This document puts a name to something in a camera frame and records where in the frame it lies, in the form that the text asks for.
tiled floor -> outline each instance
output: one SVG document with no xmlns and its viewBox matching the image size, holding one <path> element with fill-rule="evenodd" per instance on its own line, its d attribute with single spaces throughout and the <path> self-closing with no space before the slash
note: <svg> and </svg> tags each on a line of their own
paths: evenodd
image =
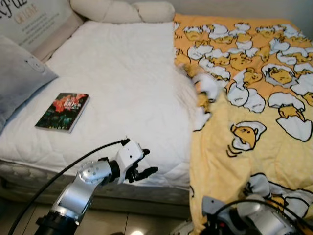
<svg viewBox="0 0 313 235">
<path fill-rule="evenodd" d="M 7 235 L 22 207 L 21 203 L 0 199 L 0 235 Z M 37 229 L 36 220 L 47 214 L 49 209 L 50 206 L 47 205 L 34 205 L 23 217 L 14 234 L 33 235 Z M 89 210 L 75 235 L 110 235 L 117 232 L 135 235 L 135 231 L 141 231 L 144 235 L 167 235 L 181 222 L 181 219 L 167 217 Z"/>
</svg>

pillow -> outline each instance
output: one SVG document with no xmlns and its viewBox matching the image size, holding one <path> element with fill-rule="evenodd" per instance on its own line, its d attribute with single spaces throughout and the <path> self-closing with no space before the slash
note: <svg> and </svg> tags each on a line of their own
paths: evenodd
<svg viewBox="0 0 313 235">
<path fill-rule="evenodd" d="M 77 13 L 97 22 L 159 23 L 170 22 L 175 10 L 168 2 L 138 2 L 130 5 L 117 0 L 70 0 Z"/>
<path fill-rule="evenodd" d="M 25 49 L 1 35 L 0 54 L 1 131 L 17 107 L 58 75 Z"/>
<path fill-rule="evenodd" d="M 136 2 L 133 6 L 142 20 L 147 23 L 170 22 L 175 15 L 173 5 L 165 1 Z"/>
</svg>

book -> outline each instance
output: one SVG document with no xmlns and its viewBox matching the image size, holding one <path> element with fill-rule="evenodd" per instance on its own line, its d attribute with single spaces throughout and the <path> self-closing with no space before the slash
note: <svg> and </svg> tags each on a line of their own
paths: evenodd
<svg viewBox="0 0 313 235">
<path fill-rule="evenodd" d="M 87 94 L 60 93 L 35 127 L 70 133 L 88 101 Z"/>
</svg>

cartoon print blanket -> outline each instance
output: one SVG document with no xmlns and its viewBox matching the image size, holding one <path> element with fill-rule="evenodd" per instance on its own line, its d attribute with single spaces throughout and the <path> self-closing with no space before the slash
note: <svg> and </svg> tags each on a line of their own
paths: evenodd
<svg viewBox="0 0 313 235">
<path fill-rule="evenodd" d="M 292 23 L 176 14 L 175 63 L 198 93 L 190 159 L 195 233 L 203 196 L 251 193 L 312 216 L 313 44 Z"/>
</svg>

egg yolk cartoon character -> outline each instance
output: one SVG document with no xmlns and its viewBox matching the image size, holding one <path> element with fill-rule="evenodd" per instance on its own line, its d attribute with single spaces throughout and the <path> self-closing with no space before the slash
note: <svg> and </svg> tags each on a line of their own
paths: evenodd
<svg viewBox="0 0 313 235">
<path fill-rule="evenodd" d="M 249 58 L 243 52 L 230 54 L 230 65 L 232 66 L 232 68 L 236 70 L 241 71 L 245 69 L 251 62 L 252 62 L 252 59 Z"/>
<path fill-rule="evenodd" d="M 297 84 L 291 86 L 291 90 L 296 94 L 301 95 L 310 106 L 313 106 L 313 73 L 308 67 L 307 74 L 301 75 Z"/>
<path fill-rule="evenodd" d="M 306 120 L 305 106 L 301 100 L 291 94 L 273 93 L 268 99 L 268 106 L 277 108 L 279 118 L 276 122 L 293 138 L 306 142 L 312 135 L 312 122 Z"/>
<path fill-rule="evenodd" d="M 309 39 L 304 36 L 300 31 L 297 29 L 293 28 L 290 24 L 280 24 L 279 27 L 283 29 L 283 35 L 287 39 L 289 39 L 291 42 L 297 42 L 297 43 L 302 43 L 302 42 L 308 42 Z"/>
<path fill-rule="evenodd" d="M 262 35 L 265 38 L 271 38 L 275 34 L 274 27 L 268 26 L 268 27 L 258 27 L 255 29 L 255 31 Z"/>
<path fill-rule="evenodd" d="M 229 65 L 230 63 L 229 53 L 222 53 L 220 49 L 212 50 L 210 53 L 205 54 L 205 57 L 213 65 Z"/>
<path fill-rule="evenodd" d="M 266 45 L 261 47 L 259 51 L 256 52 L 255 55 L 260 56 L 263 62 L 267 62 L 269 60 L 269 52 L 270 46 Z"/>
<path fill-rule="evenodd" d="M 298 77 L 301 75 L 312 74 L 313 66 L 309 63 L 298 64 L 294 66 L 294 71 Z"/>
<path fill-rule="evenodd" d="M 292 190 L 287 187 L 283 187 L 269 181 L 263 173 L 256 173 L 252 175 L 244 189 L 244 194 L 246 196 L 255 193 L 265 199 L 272 199 L 281 205 L 284 205 L 300 217 L 304 217 L 306 215 L 309 206 L 313 203 L 313 193 L 311 191 L 303 189 Z M 287 212 L 283 207 L 274 203 L 273 205 L 278 207 L 290 218 L 295 219 L 294 216 Z"/>
<path fill-rule="evenodd" d="M 200 59 L 198 65 L 211 74 L 221 87 L 225 87 L 227 85 L 230 79 L 230 73 L 225 67 L 214 66 L 214 64 L 206 58 Z"/>
<path fill-rule="evenodd" d="M 255 72 L 254 68 L 246 68 L 238 73 L 233 79 L 236 81 L 238 88 L 245 89 L 249 85 L 260 81 L 262 78 L 263 75 Z"/>
<path fill-rule="evenodd" d="M 262 79 L 261 73 L 256 73 L 254 68 L 247 68 L 244 73 L 244 87 L 247 87 L 255 82 L 258 82 Z"/>
<path fill-rule="evenodd" d="M 252 36 L 248 34 L 250 30 L 250 25 L 248 23 L 237 23 L 234 24 L 235 30 L 231 31 L 229 34 L 236 38 L 236 45 L 238 49 L 249 50 L 252 48 L 253 42 L 251 41 Z"/>
<path fill-rule="evenodd" d="M 312 60 L 308 52 L 301 47 L 290 47 L 288 50 L 277 53 L 277 59 L 287 65 L 305 63 Z"/>
<path fill-rule="evenodd" d="M 186 27 L 183 29 L 186 38 L 189 41 L 199 41 L 203 35 L 203 30 L 200 27 Z"/>
<path fill-rule="evenodd" d="M 232 146 L 235 149 L 249 151 L 254 149 L 266 127 L 258 121 L 243 121 L 232 125 L 230 131 L 235 135 Z"/>
<path fill-rule="evenodd" d="M 276 82 L 279 82 L 281 84 L 290 83 L 292 80 L 292 76 L 284 69 L 277 69 L 276 67 L 273 67 L 269 71 L 269 75 L 271 78 L 273 78 Z"/>
<path fill-rule="evenodd" d="M 228 29 L 224 25 L 213 23 L 207 28 L 211 29 L 209 38 L 216 43 L 230 44 L 234 39 L 233 36 L 229 35 Z"/>
<path fill-rule="evenodd" d="M 289 88 L 297 84 L 295 74 L 292 69 L 284 65 L 267 64 L 262 67 L 265 81 L 276 86 Z"/>
<path fill-rule="evenodd" d="M 209 42 L 209 40 L 195 41 L 195 45 L 187 50 L 188 57 L 192 60 L 203 58 L 206 53 L 210 53 L 213 49 Z"/>
</svg>

